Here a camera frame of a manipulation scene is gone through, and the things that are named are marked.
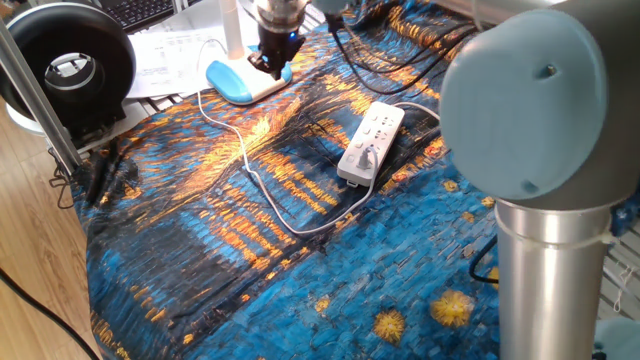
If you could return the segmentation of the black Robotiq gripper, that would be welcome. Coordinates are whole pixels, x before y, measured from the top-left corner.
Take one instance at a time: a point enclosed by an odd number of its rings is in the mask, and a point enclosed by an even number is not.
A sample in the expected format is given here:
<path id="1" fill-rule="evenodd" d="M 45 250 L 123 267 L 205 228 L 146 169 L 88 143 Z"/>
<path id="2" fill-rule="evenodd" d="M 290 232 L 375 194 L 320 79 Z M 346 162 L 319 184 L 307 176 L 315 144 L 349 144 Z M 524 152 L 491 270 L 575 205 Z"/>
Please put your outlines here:
<path id="1" fill-rule="evenodd" d="M 259 50 L 253 51 L 248 56 L 248 61 L 257 70 L 271 74 L 271 65 L 283 65 L 279 71 L 273 74 L 276 81 L 290 80 L 290 64 L 297 52 L 304 44 L 306 38 L 298 30 L 279 33 L 268 30 L 260 25 L 258 27 L 260 37 Z"/>

